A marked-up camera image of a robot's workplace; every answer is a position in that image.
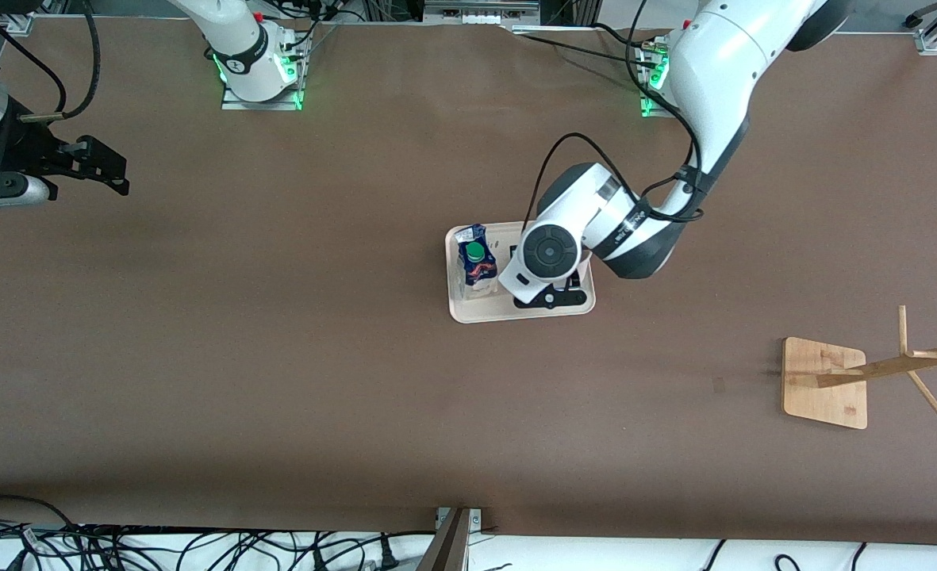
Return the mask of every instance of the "electrical wire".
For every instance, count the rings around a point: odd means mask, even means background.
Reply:
[[[851,571],[856,571],[856,561],[859,561],[859,556],[863,555],[863,550],[866,549],[867,542],[860,543],[859,548],[856,549],[856,553],[852,555],[852,567]]]
[[[715,565],[715,557],[719,556],[719,552],[720,550],[722,550],[722,546],[724,545],[725,545],[725,539],[720,539],[717,545],[715,545],[715,549],[712,550],[712,556],[708,559],[708,564],[705,565],[705,567],[701,569],[701,571],[711,571],[712,565]]]
[[[566,135],[559,137],[559,139],[556,140],[554,144],[552,144],[552,148],[549,148],[549,152],[547,153],[547,155],[545,155],[545,159],[542,159],[542,166],[538,170],[538,176],[535,178],[535,185],[532,188],[532,195],[531,195],[531,198],[528,200],[528,210],[526,211],[525,217],[521,223],[522,235],[524,234],[526,228],[528,228],[528,218],[531,217],[532,207],[535,205],[535,199],[538,198],[538,189],[540,188],[542,184],[542,177],[545,174],[545,169],[547,169],[547,167],[549,166],[549,159],[552,159],[552,156],[554,155],[554,153],[556,153],[556,149],[559,148],[560,144],[563,144],[563,141],[572,140],[572,138],[577,138],[577,140],[585,141],[586,144],[591,146],[591,148],[594,149],[594,151],[598,153],[600,158],[602,158],[602,160],[605,161],[606,166],[609,166],[609,169],[613,171],[613,176],[616,177],[616,181],[620,183],[621,187],[624,188],[625,192],[631,195],[631,199],[634,200],[635,203],[641,202],[643,198],[645,197],[645,195],[651,192],[653,189],[657,188],[658,186],[667,184],[667,182],[672,180],[671,177],[665,178],[665,180],[659,181],[655,183],[654,185],[646,188],[641,193],[641,195],[636,196],[634,194],[634,191],[631,190],[631,185],[628,184],[627,179],[624,178],[624,174],[620,172],[620,169],[618,169],[618,167],[616,167],[616,163],[614,163],[613,160],[609,158],[609,155],[606,155],[605,151],[602,151],[602,148],[600,148],[600,146],[596,144],[594,140],[591,140],[591,137],[588,137],[588,135],[584,133],[577,133],[577,132],[567,133]],[[653,218],[653,220],[670,221],[671,223],[679,223],[679,224],[693,223],[693,221],[700,220],[701,216],[704,216],[704,213],[702,213],[699,209],[696,211],[696,213],[694,213],[694,216],[692,217],[676,217],[676,216],[672,216],[672,214],[661,213],[661,211],[657,209],[651,209],[648,213],[648,217]]]
[[[611,29],[609,28],[608,25],[605,25],[605,23],[602,23],[599,21],[593,23],[592,25],[589,25],[588,28],[605,30],[606,32],[609,32],[610,36],[613,36],[613,39],[616,40],[616,42],[620,42],[621,44],[627,44],[628,46],[632,48],[641,48],[641,44],[643,44],[643,42],[628,42],[627,37],[621,36],[620,33],[617,32],[615,29]]]
[[[182,553],[179,553],[179,559],[175,560],[175,571],[181,571],[181,570],[182,570],[182,560],[185,559],[185,557],[186,557],[186,552],[189,552],[189,550],[191,550],[191,549],[198,549],[198,548],[200,548],[200,546],[193,546],[193,543],[199,542],[200,539],[203,539],[205,536],[208,536],[208,535],[213,535],[213,532],[212,532],[212,534],[206,534],[206,535],[205,535],[205,534],[200,534],[200,535],[197,535],[196,538],[192,538],[192,539],[190,539],[189,542],[186,543],[185,548],[182,549]],[[229,535],[230,535],[230,534],[222,535],[220,538],[218,538],[217,541],[221,541],[222,539],[227,538]]]
[[[90,44],[91,44],[91,75],[90,75],[90,85],[87,87],[87,93],[84,94],[83,101],[80,102],[77,107],[73,108],[72,111],[66,112],[66,86],[63,84],[62,79],[59,79],[59,76],[56,75],[52,69],[48,68],[47,65],[44,65],[40,59],[38,59],[34,54],[30,53],[27,48],[21,46],[21,43],[18,43],[3,26],[0,25],[0,36],[3,36],[3,40],[6,40],[7,43],[12,44],[25,56],[29,59],[34,65],[37,65],[41,70],[51,77],[52,82],[56,84],[56,87],[59,90],[59,102],[56,105],[56,111],[52,113],[58,113],[59,118],[61,119],[72,119],[80,113],[83,113],[85,109],[94,101],[94,95],[98,92],[98,81],[102,77],[102,43],[98,39],[98,27],[94,23],[94,7],[91,6],[90,0],[83,0],[83,13],[84,19],[87,21],[87,30],[90,33]]]
[[[51,513],[54,513],[57,516],[59,516],[59,519],[63,520],[63,523],[66,525],[66,528],[71,529],[72,531],[75,531],[75,529],[77,528],[76,524],[73,523],[73,520],[71,520],[69,517],[66,517],[65,513],[62,513],[62,511],[59,510],[56,506],[44,500],[39,500],[37,498],[30,498],[30,496],[19,496],[17,494],[0,494],[0,500],[29,502],[29,503],[40,505],[41,507],[44,507],[48,509],[49,511],[51,511]]]
[[[294,569],[298,567],[298,564],[301,563],[302,558],[305,557],[305,554],[307,554],[307,553],[309,553],[309,552],[313,552],[313,550],[320,550],[320,549],[323,549],[324,546],[320,546],[320,542],[324,541],[324,539],[326,539],[326,538],[329,538],[330,535],[334,535],[334,532],[333,532],[333,531],[328,531],[327,534],[324,534],[323,538],[321,538],[321,537],[320,537],[320,532],[317,531],[317,533],[313,536],[313,544],[312,544],[311,546],[309,546],[308,549],[304,550],[304,552],[302,552],[302,554],[301,554],[300,556],[298,556],[298,557],[295,558],[295,560],[293,561],[293,564],[291,564],[291,567],[288,567],[287,571],[294,571]]]
[[[281,12],[282,14],[286,16],[290,16],[292,18],[308,18],[309,17],[308,10],[301,10],[301,8],[295,8],[294,4],[293,4],[293,7],[291,8],[284,7],[284,0],[275,0],[275,2],[272,2],[272,3],[275,4],[275,8],[277,8],[277,11]]]
[[[641,13],[643,12],[643,10],[645,10],[645,4],[647,3],[648,3],[648,0],[641,0],[641,4],[639,4],[638,6],[638,11],[636,11],[636,13],[634,14],[634,21],[631,22],[631,28],[630,30],[628,30],[627,43],[624,44],[624,58],[627,59],[627,62],[625,62],[625,65],[627,65],[628,75],[631,76],[631,80],[634,81],[634,84],[636,87],[638,87],[638,90],[641,91],[641,93],[645,95],[646,98],[650,98],[650,100],[652,100],[653,102],[656,102],[656,104],[659,105],[659,107],[661,107],[662,109],[666,109],[666,111],[668,111],[669,113],[672,113],[672,116],[674,116],[676,120],[679,121],[679,124],[683,126],[683,129],[686,130],[687,135],[689,135],[690,137],[690,147],[693,149],[693,158],[694,160],[696,160],[696,165],[694,165],[696,167],[696,170],[694,171],[694,175],[693,175],[693,192],[690,193],[689,202],[687,202],[687,205],[683,207],[683,209],[679,210],[679,214],[681,214],[681,217],[683,217],[682,214],[685,214],[686,211],[689,210],[690,205],[692,205],[693,203],[693,193],[701,192],[700,191],[701,166],[704,165],[704,163],[701,162],[701,142],[697,140],[697,134],[693,132],[693,127],[690,127],[690,123],[687,122],[685,117],[683,117],[683,113],[681,113],[679,109],[676,109],[674,105],[670,104],[670,102],[665,101],[665,98],[662,98],[661,95],[653,93],[653,91],[647,90],[645,86],[642,86],[641,80],[638,79],[638,75],[636,75],[634,67],[632,67],[630,63],[631,50],[632,50],[632,46],[634,46],[634,33],[635,33],[636,28],[638,28],[638,20],[641,18]],[[701,211],[699,214],[697,213],[697,210],[699,209],[694,210],[694,216],[697,218],[700,218],[701,216],[703,216],[704,213],[703,211]],[[693,221],[697,219],[694,217],[684,217],[684,218],[688,221]]]
[[[317,28],[317,25],[319,25],[319,23],[320,23],[320,21],[313,21],[313,23],[311,23],[311,25],[309,25],[309,29],[307,29],[307,30],[305,31],[304,35],[302,35],[302,37],[300,37],[300,39],[297,39],[297,40],[295,40],[294,42],[291,42],[290,44],[284,44],[284,48],[285,48],[286,50],[290,50],[291,48],[294,48],[295,46],[298,46],[298,45],[301,44],[302,42],[305,42],[305,40],[308,39],[309,35],[311,35],[311,33],[313,33],[313,30]]]
[[[360,21],[366,21],[366,18],[364,18],[363,15],[360,14],[359,12],[353,12],[353,11],[351,11],[351,10],[337,10],[337,11],[335,11],[334,13],[336,13],[336,14],[351,14],[351,15],[357,17]]]
[[[792,568],[794,568],[795,571],[801,571],[801,569],[799,569],[799,564],[796,563],[796,560],[784,553],[780,553],[779,555],[775,556],[775,571],[786,571],[782,568],[783,561],[788,561],[791,563]]]
[[[84,94],[84,99],[80,102],[80,105],[77,105],[69,113],[63,113],[63,119],[72,119],[87,109],[87,106],[94,101],[94,94],[98,92],[98,80],[102,78],[102,43],[98,39],[98,27],[94,24],[94,7],[91,6],[90,0],[83,0],[83,5],[84,19],[87,20],[87,30],[90,33],[90,85],[87,87],[87,94]]]
[[[435,534],[436,533],[433,531],[399,531],[397,532],[397,534],[384,534],[384,535],[387,536],[388,539],[390,539],[390,538],[401,538],[404,535],[435,535]],[[330,558],[325,559],[323,565],[313,567],[313,571],[326,571],[327,566],[331,563],[331,561],[334,561],[338,559],[338,557],[344,556],[346,553],[352,552],[353,550],[362,549],[365,546],[369,546],[371,543],[375,543],[378,541],[380,541],[380,536],[377,536],[377,538],[364,539],[364,541],[362,542],[357,541],[357,539],[341,539],[341,542],[356,542],[356,545],[351,546],[351,548],[348,548],[346,550],[341,550],[340,552],[334,554]]]
[[[56,88],[59,91],[59,102],[57,102],[56,104],[55,113],[61,113],[63,109],[66,107],[66,86],[63,84],[63,80],[59,79],[59,76],[56,75],[56,73],[52,71],[52,69],[48,67],[48,65],[44,64],[44,62],[38,59],[36,55],[30,53],[30,51],[27,50],[27,48],[23,47],[21,43],[17,42],[17,40],[15,40],[13,36],[9,35],[6,29],[4,29],[3,26],[1,25],[0,25],[0,36],[3,36],[3,40],[6,40],[7,44],[10,44],[10,46],[13,46],[14,48],[16,48],[16,51],[21,52],[23,57],[27,58],[27,60],[32,62],[34,65],[37,65],[37,67],[39,67],[41,71],[46,73],[46,75],[50,77],[50,79],[52,79],[52,83],[56,84]]]
[[[526,36],[526,35],[521,35],[521,36],[522,36],[522,37],[525,37],[525,39],[533,40],[533,42],[541,42],[542,44],[550,44],[551,46],[558,46],[558,47],[560,47],[560,48],[567,48],[567,50],[574,50],[575,52],[581,52],[581,53],[583,53],[583,54],[589,54],[589,55],[597,56],[597,57],[600,57],[600,58],[606,58],[607,60],[620,61],[620,62],[628,62],[628,61],[631,61],[631,60],[628,60],[627,58],[621,58],[620,56],[614,56],[614,55],[610,55],[610,54],[603,54],[602,52],[596,52],[596,51],[594,51],[594,50],[588,50],[588,48],[581,48],[581,47],[578,47],[578,46],[570,46],[570,44],[563,44],[563,43],[560,43],[560,42],[555,42],[554,40],[547,40],[547,39],[545,39],[545,37]],[[643,62],[643,61],[636,61],[636,60],[633,60],[633,61],[631,61],[631,63],[634,63],[635,65],[640,65],[640,66],[646,67],[646,68],[653,68],[653,67],[655,67],[655,64],[652,63],[652,62]]]
[[[853,553],[852,565],[850,567],[851,571],[856,571],[856,562],[859,561],[859,556],[862,555],[863,550],[866,549],[866,545],[866,542],[860,543],[859,548],[857,548],[856,552]],[[782,568],[783,561],[788,561],[790,564],[792,564],[793,571],[801,571],[801,568],[799,568],[799,564],[796,563],[796,560],[784,553],[780,553],[779,555],[775,556],[775,571],[787,571],[786,569]]]

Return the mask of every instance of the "wooden base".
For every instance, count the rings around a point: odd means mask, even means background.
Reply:
[[[866,427],[866,381],[828,388],[794,384],[797,375],[849,369],[866,362],[856,348],[832,346],[799,337],[782,344],[782,409],[787,415],[843,427]]]

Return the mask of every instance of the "black cable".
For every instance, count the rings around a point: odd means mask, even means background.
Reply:
[[[331,17],[334,17],[333,14],[351,14],[358,17],[361,21],[366,21],[366,18],[363,17],[359,12],[353,12],[351,10],[328,10],[331,14]]]
[[[23,561],[22,555],[30,553],[30,555],[34,557],[34,565],[36,565],[37,571],[43,571],[43,568],[41,568],[40,554],[34,550],[33,546],[30,545],[30,542],[27,541],[27,538],[25,538],[23,534],[21,534],[21,544],[23,545],[23,550],[21,551],[21,556],[18,557],[21,557],[21,560]]]
[[[211,563],[210,565],[208,565],[208,566],[207,566],[207,569],[208,569],[208,570],[213,570],[214,567],[217,566],[218,563],[221,563],[221,560],[224,560],[226,557],[228,557],[229,554],[231,554],[234,550],[235,550],[235,552],[237,552],[237,551],[239,550],[240,546],[242,546],[242,543],[243,543],[244,541],[247,541],[247,539],[242,539],[242,534],[240,534],[240,541],[239,541],[239,542],[236,542],[236,545],[230,546],[230,548],[228,548],[228,550],[226,550],[226,552],[222,553],[220,557],[218,557],[217,559],[214,560],[214,563]]]
[[[792,567],[794,568],[795,571],[801,571],[801,569],[799,569],[799,565],[796,563],[796,560],[789,557],[788,555],[784,553],[780,553],[779,555],[775,556],[775,571],[786,571],[785,569],[782,568],[783,561],[788,561],[789,563],[792,563]]]
[[[199,548],[199,546],[193,546],[193,543],[199,542],[200,539],[206,538],[206,536],[208,535],[214,535],[214,532],[210,532],[210,534],[197,535],[196,538],[192,538],[190,539],[189,542],[186,543],[185,548],[182,548],[182,553],[179,553],[179,559],[175,560],[175,571],[182,570],[182,560],[185,559],[186,552],[189,552],[189,550],[191,549]],[[220,542],[222,539],[225,539],[227,537],[228,537],[228,534],[222,535],[220,538],[218,538],[217,541]]]
[[[399,531],[397,532],[397,534],[387,534],[387,538],[401,538],[403,535],[434,535],[434,534],[433,532],[429,532],[428,534],[425,534],[425,532],[423,531]],[[329,559],[325,560],[322,567],[313,567],[313,571],[326,571],[327,565],[329,565],[331,561],[334,561],[338,559],[338,557],[344,556],[346,553],[352,552],[353,550],[362,549],[365,546],[370,545],[370,543],[378,542],[380,541],[380,538],[364,539],[364,541],[362,542],[357,541],[357,539],[344,539],[344,541],[345,542],[357,542],[357,543],[355,546],[351,546],[351,548],[348,548],[346,550],[341,550],[340,552],[331,556]]]
[[[639,48],[641,47],[641,44],[643,44],[643,42],[628,43],[627,37],[621,36],[620,33],[617,32],[615,29],[609,28],[608,25],[605,25],[605,23],[602,23],[602,22],[595,22],[591,26],[588,26],[588,28],[604,29],[606,32],[609,32],[610,36],[613,36],[613,39],[616,40],[616,42],[620,42],[621,44],[627,44],[628,46],[632,48]]]
[[[606,155],[605,151],[602,151],[602,148],[600,148],[600,146],[596,144],[594,140],[591,140],[591,137],[588,137],[588,135],[584,133],[577,133],[577,132],[567,133],[566,135],[559,137],[559,139],[556,140],[554,144],[552,144],[552,148],[549,148],[549,152],[547,153],[547,155],[545,155],[545,159],[542,159],[542,167],[540,167],[540,169],[538,170],[538,177],[535,178],[535,185],[534,185],[534,188],[532,188],[532,195],[531,195],[531,198],[528,200],[528,210],[526,211],[525,217],[521,223],[522,235],[524,234],[526,228],[528,228],[528,218],[531,217],[532,207],[535,205],[535,199],[538,198],[538,189],[540,188],[542,184],[542,176],[545,174],[545,169],[547,169],[547,167],[549,166],[549,159],[552,159],[552,156],[554,155],[554,153],[556,153],[556,149],[559,148],[559,145],[563,144],[563,141],[570,140],[570,138],[577,138],[577,140],[583,140],[586,142],[586,144],[591,146],[592,149],[595,149],[595,152],[597,152],[598,155],[602,157],[602,160],[605,161],[606,166],[609,166],[609,169],[613,171],[613,176],[616,177],[616,181],[620,183],[621,186],[624,187],[625,192],[628,192],[628,194],[631,195],[631,199],[634,200],[635,203],[638,203],[641,200],[643,200],[643,196],[645,196],[645,194],[647,194],[648,192],[650,192],[657,186],[661,186],[669,182],[669,180],[671,180],[671,178],[667,178],[666,180],[659,181],[658,183],[655,183],[654,185],[646,188],[645,191],[642,192],[641,196],[635,196],[634,191],[631,190],[631,185],[628,184],[627,179],[624,178],[624,174],[620,173],[620,169],[617,169],[616,163],[614,163],[613,160],[609,158],[609,155]],[[693,217],[675,217],[675,216],[672,216],[672,214],[661,213],[661,211],[657,209],[651,209],[648,213],[648,217],[654,218],[654,220],[671,221],[671,223],[685,224],[685,223],[692,223],[692,221],[695,221],[695,220],[700,220],[703,214],[704,213],[702,213],[700,210],[697,210],[696,214],[694,214]]]
[[[856,561],[859,561],[859,556],[863,554],[864,549],[866,549],[866,542],[860,543],[856,553],[853,553],[852,567],[850,568],[852,571],[856,571]]]
[[[27,48],[21,46],[21,43],[17,42],[17,40],[15,40],[13,36],[9,35],[6,29],[4,29],[3,26],[1,25],[0,25],[0,36],[3,36],[3,40],[6,40],[7,44],[10,44],[10,46],[13,46],[14,48],[16,48],[16,51],[21,52],[21,54],[23,54],[23,57],[29,59],[30,62],[32,62],[34,65],[37,65],[37,67],[39,67],[41,71],[46,73],[48,77],[51,77],[52,82],[56,84],[56,88],[57,90],[59,90],[59,102],[58,104],[56,104],[55,113],[62,112],[63,109],[66,107],[66,86],[63,84],[63,80],[59,79],[59,76],[56,75],[56,73],[52,71],[50,67],[48,67],[47,65],[44,65],[43,61],[38,59],[34,54],[30,53],[30,51],[27,51]]]
[[[277,8],[277,10],[278,10],[279,12],[281,12],[282,14],[284,14],[284,15],[286,15],[286,16],[291,16],[291,17],[293,17],[293,18],[307,18],[307,17],[309,17],[309,11],[300,10],[300,8],[294,8],[294,7],[293,7],[293,8],[286,8],[286,7],[284,7],[284,0],[277,0],[277,1],[275,2],[275,8]]]
[[[18,502],[29,502],[29,503],[33,503],[33,504],[40,505],[41,507],[47,508],[49,511],[51,511],[51,513],[54,513],[54,514],[56,514],[57,516],[59,516],[59,519],[63,520],[63,523],[66,524],[66,528],[68,528],[68,529],[76,529],[76,528],[77,528],[77,527],[76,527],[76,524],[73,523],[73,521],[72,521],[69,517],[66,517],[66,514],[65,514],[65,513],[62,513],[62,511],[60,511],[56,506],[54,506],[54,505],[52,505],[52,504],[50,504],[49,502],[46,502],[46,501],[44,501],[44,500],[39,500],[39,499],[37,499],[37,498],[29,498],[29,496],[19,496],[19,495],[16,495],[16,494],[0,494],[0,500],[13,500],[13,501],[18,501]]]
[[[725,545],[725,539],[721,539],[721,541],[718,542],[718,545],[715,545],[715,549],[712,550],[712,556],[708,559],[708,564],[705,565],[705,567],[701,569],[701,571],[711,571],[712,565],[715,565],[715,557],[719,556],[719,552],[720,550],[722,550],[722,546],[724,545]]]
[[[298,40],[295,40],[295,41],[294,41],[293,43],[291,43],[291,44],[284,44],[284,48],[285,48],[286,50],[290,50],[291,48],[294,48],[295,46],[298,46],[298,45],[301,44],[302,42],[305,42],[306,37],[309,37],[309,35],[311,35],[311,33],[313,33],[313,30],[317,28],[318,23],[320,23],[320,21],[313,21],[313,23],[312,23],[311,25],[309,25],[309,29],[307,29],[307,30],[305,31],[305,35],[304,35],[304,36],[300,37],[300,39],[298,39]]]
[[[588,50],[588,48],[580,48],[580,47],[578,47],[578,46],[570,46],[570,44],[563,44],[563,43],[560,43],[560,42],[555,42],[554,40],[547,40],[547,39],[545,39],[545,37],[525,36],[525,35],[522,35],[522,37],[526,37],[526,39],[533,40],[533,42],[541,42],[541,43],[544,43],[544,44],[550,44],[551,46],[558,46],[558,47],[560,47],[560,48],[567,48],[567,50],[574,50],[575,52],[581,52],[581,53],[583,53],[583,54],[589,54],[589,55],[597,56],[597,57],[600,57],[600,58],[606,58],[607,60],[628,62],[628,59],[627,59],[627,58],[621,58],[620,56],[614,56],[614,55],[610,55],[610,54],[603,54],[602,52],[596,52],[596,51],[594,51],[594,50]],[[653,68],[653,67],[655,67],[655,64],[652,63],[652,62],[643,62],[643,61],[636,61],[636,60],[635,60],[635,61],[631,61],[630,63],[635,64],[635,65],[640,65],[641,67],[646,67],[646,68]]]
[[[317,533],[313,536],[313,543],[312,543],[312,545],[309,546],[309,548],[306,548],[305,550],[303,550],[302,553],[301,553],[301,555],[295,558],[295,561],[293,561],[293,564],[291,564],[291,567],[288,567],[287,571],[294,571],[294,569],[298,567],[298,564],[301,563],[302,558],[305,557],[305,554],[311,552],[311,550],[320,550],[320,549],[323,549],[324,546],[320,546],[320,542],[324,541],[324,539],[326,539],[326,538],[329,538],[329,536],[331,536],[331,535],[334,535],[334,532],[333,532],[333,531],[328,531],[328,532],[326,532],[326,534],[324,534],[323,538],[321,538],[321,537],[320,537],[320,532],[317,531]]]
[[[138,569],[142,569],[144,571],[163,571],[163,568],[161,568],[160,564],[157,563],[156,560],[154,560],[152,557],[149,557],[145,553],[139,553],[141,549],[133,548],[133,546],[127,546],[123,542],[113,543],[113,549],[106,549],[104,546],[102,546],[101,544],[102,541],[112,542],[112,539],[103,538],[103,536],[94,536],[93,538],[88,539],[87,549],[80,550],[80,549],[74,548],[74,550],[68,553],[60,553],[59,550],[57,550],[55,546],[53,546],[50,542],[43,542],[45,545],[48,546],[48,548],[54,550],[55,555],[50,555],[47,553],[40,553],[34,549],[29,549],[29,552],[32,555],[36,555],[37,557],[62,559],[64,563],[67,563],[67,567],[69,567],[69,564],[68,564],[68,561],[66,561],[65,559],[68,557],[76,556],[76,557],[81,557],[82,562],[90,561],[91,567],[96,568],[96,569],[101,568],[101,569],[105,569],[108,571],[120,571],[120,568],[123,568],[122,566],[124,563],[129,563],[137,567]],[[147,561],[151,567],[150,568],[144,567],[143,565],[138,563],[138,561],[134,561],[132,559],[124,557],[119,552],[118,549],[115,549],[116,545],[118,545],[119,548],[123,549],[125,552],[129,552],[129,553],[132,553],[133,555],[141,557],[141,559]],[[95,556],[102,557],[101,567],[98,567],[98,565],[94,564]],[[119,564],[119,567],[112,567],[112,565],[109,563],[110,559],[115,560],[117,564]]]
[[[264,555],[272,558],[277,564],[277,571],[281,571],[281,562],[275,556],[270,555],[268,552],[265,552],[265,550],[257,548],[257,543],[260,542],[262,538],[266,538],[266,536],[271,534],[272,531],[263,531],[261,534],[251,534],[250,542],[246,546],[242,546],[242,548],[239,549],[239,553],[237,553],[233,558],[232,563],[229,563],[228,567],[225,567],[225,571],[235,571],[236,565],[239,565],[239,560],[242,559],[244,553],[246,553],[247,550],[255,550],[255,552],[263,553]]]
[[[91,541],[89,541],[88,543],[91,546],[95,546],[94,550],[84,550],[84,552],[79,552],[79,550],[77,550],[78,549],[77,546],[72,546],[71,548],[76,551],[69,553],[68,555],[70,556],[78,555],[81,553],[85,555],[94,555],[94,553],[102,553],[102,552],[108,553],[106,552],[105,548],[101,546],[101,543],[99,543],[99,541],[112,542],[112,539],[105,538],[105,536],[81,534],[81,532],[72,532],[72,531],[44,531],[43,534],[41,534],[41,538],[46,539],[47,541],[48,538],[52,538],[52,536],[59,536],[59,535],[62,535],[62,541],[64,542],[64,545],[66,546],[69,546],[68,543],[66,543],[66,539],[69,539],[67,538],[67,535],[73,535],[74,538],[77,538],[77,536],[80,536],[80,538],[89,538],[91,539]],[[157,561],[154,561],[152,558],[146,555],[145,552],[155,552],[157,550],[157,552],[168,552],[168,553],[176,553],[179,555],[185,555],[185,553],[188,552],[188,550],[190,549],[202,548],[203,546],[211,545],[211,543],[218,542],[221,539],[225,538],[224,536],[222,536],[222,538],[215,538],[214,541],[212,542],[202,543],[202,545],[199,545],[199,546],[192,546],[192,543],[196,542],[197,539],[204,538],[207,535],[209,534],[202,534],[202,535],[199,535],[198,538],[194,538],[193,541],[186,544],[186,548],[184,550],[173,550],[173,549],[168,549],[168,548],[153,548],[153,546],[131,546],[131,545],[128,545],[128,543],[126,542],[117,540],[116,542],[113,543],[112,551],[113,551],[113,556],[120,557],[120,561],[127,561],[128,563],[134,564],[138,568],[145,569],[141,566],[141,564],[136,563],[134,560],[124,559],[122,556],[120,556],[119,553],[117,552],[117,550],[119,549],[123,550],[124,552],[129,552],[133,555],[141,557],[142,559],[148,561],[149,564],[152,564],[154,568],[159,569],[160,571],[161,567],[159,566],[159,564],[157,564]]]
[[[42,542],[42,543],[44,543],[46,546],[48,546],[48,548],[51,549],[52,552],[54,552],[56,555],[60,555],[59,548],[57,548],[57,546],[52,545],[50,542]],[[70,562],[69,562],[69,561],[66,561],[65,558],[63,558],[63,563],[66,565],[66,568],[67,568],[69,571],[73,571],[73,566],[70,565]]]
[[[116,558],[116,563],[119,564],[119,571],[126,571],[126,566],[123,565],[122,556],[119,555],[119,529],[112,530],[112,555]]]
[[[63,113],[63,119],[72,119],[80,113],[84,112],[84,109],[87,109],[87,106],[94,101],[94,94],[98,91],[98,80],[102,78],[102,43],[98,39],[98,27],[94,25],[94,7],[91,6],[90,0],[83,0],[84,4],[84,19],[87,20],[87,30],[90,33],[90,50],[91,50],[91,73],[90,73],[90,85],[87,87],[87,94],[84,94],[84,99],[80,102],[80,105],[73,108],[73,111],[69,113]]]
[[[650,98],[650,100],[660,105],[662,109],[666,109],[666,111],[672,113],[672,116],[674,116],[676,120],[679,121],[679,124],[681,124],[683,128],[686,129],[686,134],[690,137],[690,146],[693,148],[693,157],[697,161],[697,169],[693,175],[693,192],[690,193],[690,201],[687,202],[687,206],[679,210],[679,214],[685,214],[686,210],[690,207],[690,203],[693,202],[693,193],[701,192],[701,168],[704,165],[704,163],[701,162],[701,142],[697,140],[697,134],[693,132],[693,127],[690,127],[690,123],[687,122],[682,113],[679,112],[679,109],[676,109],[674,105],[670,104],[670,102],[665,101],[665,98],[662,98],[661,95],[653,93],[653,91],[646,90],[645,86],[642,86],[641,80],[638,79],[638,75],[636,75],[634,67],[632,67],[630,63],[631,48],[632,44],[634,44],[634,32],[636,28],[638,28],[638,20],[641,18],[641,12],[645,10],[645,4],[647,3],[648,0],[641,0],[641,4],[638,6],[638,11],[636,11],[634,14],[634,21],[631,22],[631,28],[628,30],[627,43],[624,45],[624,57],[625,59],[628,59],[628,61],[625,62],[625,64],[627,64],[627,73],[631,76],[631,80],[634,81],[634,84],[636,87],[638,87],[638,90],[641,91],[641,93],[645,95],[646,98]]]

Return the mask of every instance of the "white robotic arm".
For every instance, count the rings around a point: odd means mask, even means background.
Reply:
[[[258,22],[244,0],[168,1],[199,26],[225,83],[240,100],[267,101],[298,80],[288,61],[297,55],[293,30]]]
[[[657,209],[620,187],[604,167],[590,163],[571,167],[540,200],[535,223],[522,236],[524,246],[516,250],[500,283],[529,303],[548,283],[572,274],[577,263],[567,266],[566,260],[563,266],[556,265],[556,272],[541,271],[543,263],[559,259],[559,253],[554,243],[528,248],[538,243],[537,232],[543,238],[570,235],[621,278],[655,274],[685,227],[668,216],[692,216],[711,191],[743,141],[747,106],[763,72],[783,48],[809,48],[834,32],[851,4],[851,0],[712,0],[701,7],[689,26],[677,32],[662,86],[700,142],[701,165],[696,155],[690,156]],[[593,177],[593,171],[599,176]],[[605,196],[606,185],[616,187],[610,196]],[[591,209],[591,202],[598,202],[595,197],[605,201]],[[656,211],[667,217],[657,217]]]

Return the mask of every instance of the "wooden rod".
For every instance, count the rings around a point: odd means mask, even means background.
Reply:
[[[905,351],[904,354],[912,358],[937,358],[937,351]]]
[[[909,378],[913,380],[913,384],[923,394],[923,398],[926,399],[926,404],[929,404],[930,408],[933,408],[933,412],[937,413],[937,399],[933,397],[933,393],[930,393],[930,389],[926,388],[926,384],[923,383],[923,380],[919,378],[915,371],[908,371],[908,373]]]
[[[906,325],[906,306],[899,306],[899,354],[909,353],[909,328]]]
[[[834,387],[847,385],[849,383],[859,383],[870,379],[888,377],[890,375],[901,375],[909,371],[919,371],[929,369],[930,366],[937,366],[937,358],[915,358],[907,354],[899,357],[886,358],[884,361],[868,362],[866,365],[853,366],[847,371],[861,371],[862,375],[855,377],[846,376],[845,373],[835,375],[803,375],[797,377],[793,382],[799,386],[808,386],[816,388]]]

